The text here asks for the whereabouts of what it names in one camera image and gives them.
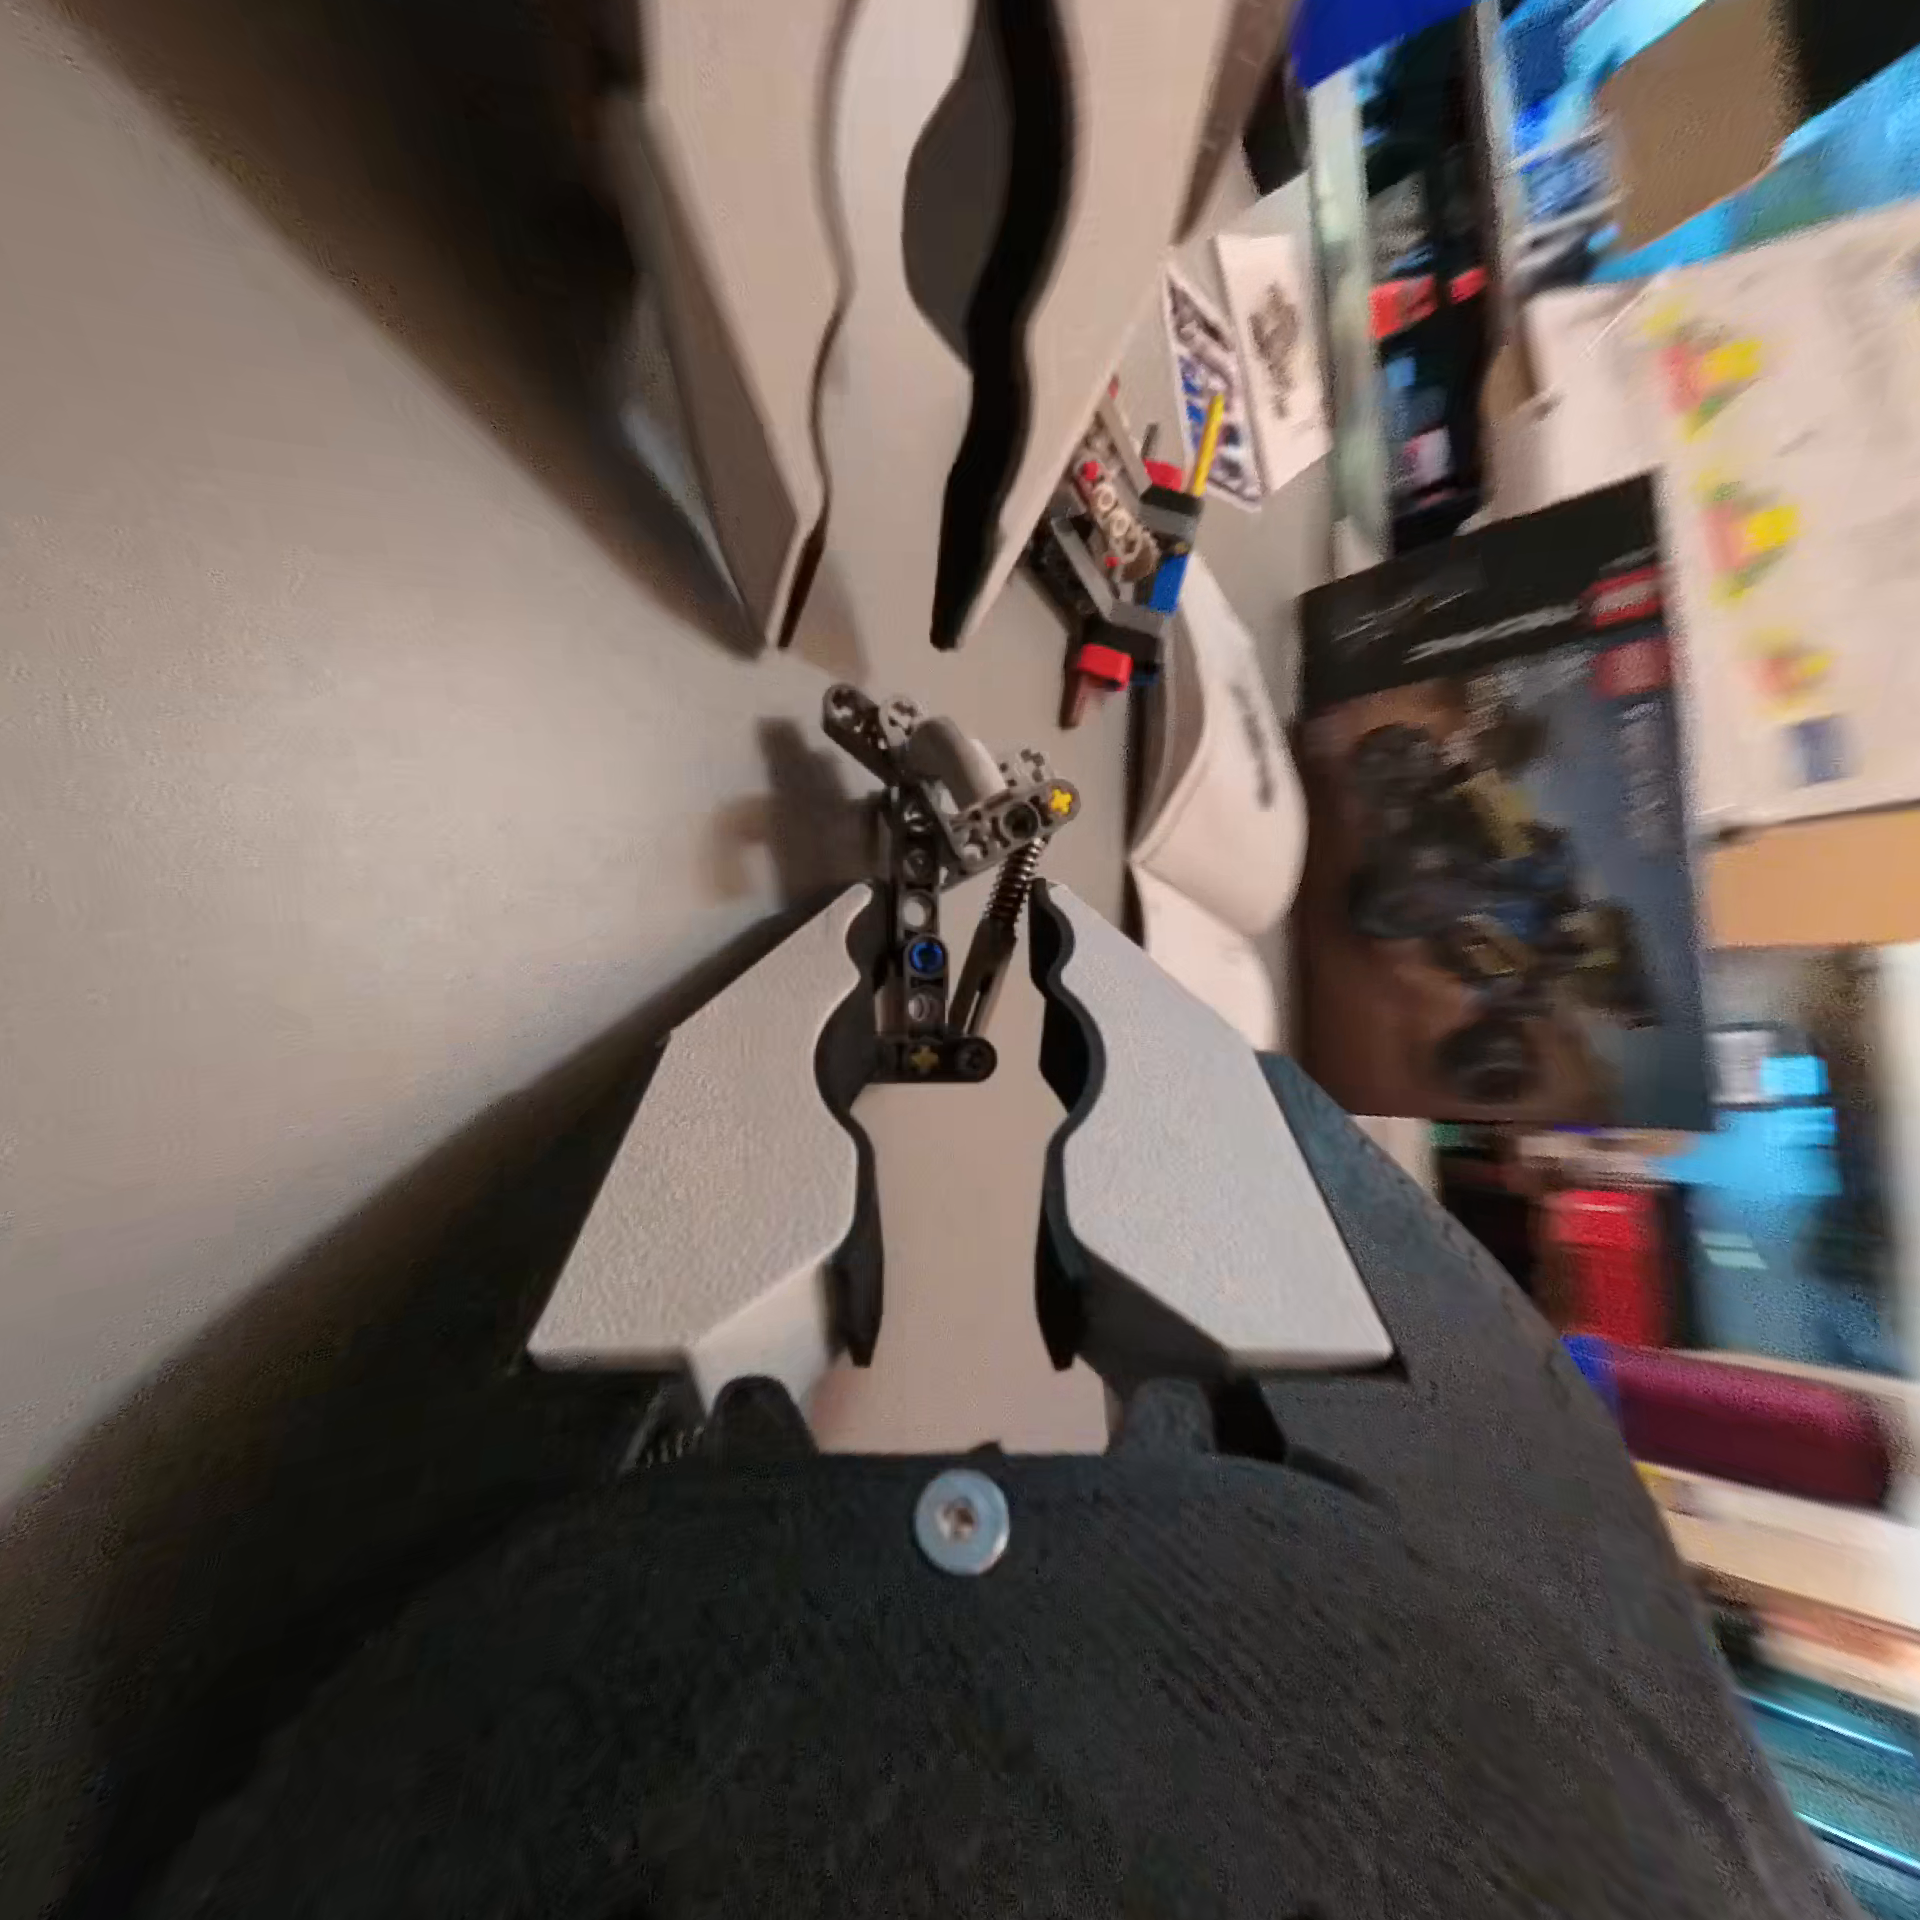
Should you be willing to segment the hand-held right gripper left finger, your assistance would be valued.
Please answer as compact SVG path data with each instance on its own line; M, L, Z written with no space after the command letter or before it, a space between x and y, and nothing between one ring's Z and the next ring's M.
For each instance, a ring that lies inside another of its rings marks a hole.
M528 1334L536 1367L808 1400L851 1350L827 1272L857 1226L857 1140L816 1060L831 1018L872 1001L851 949L872 904L843 890L667 1038Z

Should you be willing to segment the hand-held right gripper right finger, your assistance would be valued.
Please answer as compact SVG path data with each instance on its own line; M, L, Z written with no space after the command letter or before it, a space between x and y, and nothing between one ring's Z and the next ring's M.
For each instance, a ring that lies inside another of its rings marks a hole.
M1265 1064L1068 887L1029 900L1046 1361L1098 1378L1352 1376L1392 1334Z

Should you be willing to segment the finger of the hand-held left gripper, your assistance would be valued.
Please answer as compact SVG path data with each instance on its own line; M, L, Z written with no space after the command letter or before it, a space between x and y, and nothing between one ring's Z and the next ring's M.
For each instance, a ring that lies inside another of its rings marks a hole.
M906 161L901 255L966 370L927 637L972 637L1251 102L1251 8L972 7Z
M635 260L619 426L741 633L785 650L827 537L826 366L851 297L827 149L861 7L613 10L597 137Z

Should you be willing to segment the grey lego suspension assembly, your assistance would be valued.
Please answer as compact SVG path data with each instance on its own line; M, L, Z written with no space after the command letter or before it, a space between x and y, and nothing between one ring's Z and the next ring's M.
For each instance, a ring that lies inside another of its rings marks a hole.
M823 731L880 788L885 953L877 1076L980 1086L986 1026L1046 848L1082 809L1037 746L995 754L913 699L827 685Z

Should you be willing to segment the lego sticker sheet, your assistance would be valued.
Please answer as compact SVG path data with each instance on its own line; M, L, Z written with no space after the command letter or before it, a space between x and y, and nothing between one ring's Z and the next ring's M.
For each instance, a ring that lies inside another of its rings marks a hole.
M1206 493L1257 514L1265 506L1265 476L1236 333L1199 280L1172 263L1161 275L1161 324L1179 403L1183 467L1196 468L1220 411Z

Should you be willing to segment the multicolour lego chassis assembly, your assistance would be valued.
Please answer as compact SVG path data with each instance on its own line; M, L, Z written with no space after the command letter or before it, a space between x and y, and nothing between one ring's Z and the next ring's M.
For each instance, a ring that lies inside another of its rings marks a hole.
M1109 389L1025 546L1025 566L1068 631L1062 731L1161 684L1204 504L1188 498L1188 468L1126 438Z

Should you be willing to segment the lego instruction booklet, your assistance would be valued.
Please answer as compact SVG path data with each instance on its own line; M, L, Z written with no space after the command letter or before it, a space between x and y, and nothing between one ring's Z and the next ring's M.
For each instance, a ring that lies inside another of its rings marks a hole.
M1269 947L1299 900L1306 805L1251 631L1188 563L1165 673L1161 787L1126 877L1139 944L1224 1021L1273 1021Z

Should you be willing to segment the lego set box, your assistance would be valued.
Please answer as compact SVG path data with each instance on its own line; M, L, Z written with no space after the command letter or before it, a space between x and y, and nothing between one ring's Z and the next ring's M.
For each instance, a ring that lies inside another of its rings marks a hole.
M1641 475L1302 599L1296 1045L1357 1116L1702 1133L1686 740Z

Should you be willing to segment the blue plastic storage bin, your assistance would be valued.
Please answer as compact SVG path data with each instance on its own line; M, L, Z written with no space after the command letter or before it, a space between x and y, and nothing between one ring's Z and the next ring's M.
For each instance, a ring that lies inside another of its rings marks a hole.
M1400 41L1466 14L1475 3L1299 3L1288 62L1304 89L1368 62Z

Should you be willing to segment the white printed leaflet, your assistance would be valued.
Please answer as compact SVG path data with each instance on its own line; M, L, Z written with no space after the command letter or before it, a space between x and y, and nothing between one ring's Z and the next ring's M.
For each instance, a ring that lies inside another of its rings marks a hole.
M1308 260L1288 234L1220 234L1213 260L1262 493L1279 493L1333 446Z

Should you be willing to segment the dark printed box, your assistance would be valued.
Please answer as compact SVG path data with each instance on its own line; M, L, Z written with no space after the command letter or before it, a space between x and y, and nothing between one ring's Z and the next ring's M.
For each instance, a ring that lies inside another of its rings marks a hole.
M1503 344L1503 219L1472 7L1308 90L1335 514L1396 559L1488 493L1481 387Z

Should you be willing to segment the red container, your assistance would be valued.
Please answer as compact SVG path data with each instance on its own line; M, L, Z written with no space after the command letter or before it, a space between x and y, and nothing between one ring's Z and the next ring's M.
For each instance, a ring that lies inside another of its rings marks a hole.
M1647 1187L1560 1187L1541 1214L1546 1308L1560 1334L1664 1350L1671 1287L1661 1201Z

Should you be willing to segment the brown cardboard flap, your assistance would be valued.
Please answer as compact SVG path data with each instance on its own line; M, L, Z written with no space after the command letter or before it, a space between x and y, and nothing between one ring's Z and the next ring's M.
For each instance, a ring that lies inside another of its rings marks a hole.
M1696 7L1597 90L1615 252L1645 250L1759 181L1807 116L1786 3Z

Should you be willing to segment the maroon bottle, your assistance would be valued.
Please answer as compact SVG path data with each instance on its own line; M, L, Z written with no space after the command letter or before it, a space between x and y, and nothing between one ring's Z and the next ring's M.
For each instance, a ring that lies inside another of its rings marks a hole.
M1860 1392L1615 1341L1594 1361L1645 1466L1853 1511L1893 1497L1895 1447Z

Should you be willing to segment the white instruction sheet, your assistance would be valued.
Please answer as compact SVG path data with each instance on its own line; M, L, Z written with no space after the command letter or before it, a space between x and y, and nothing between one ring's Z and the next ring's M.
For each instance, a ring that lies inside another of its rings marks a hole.
M1914 211L1524 312L1528 506L1647 476L1722 947L1918 937Z

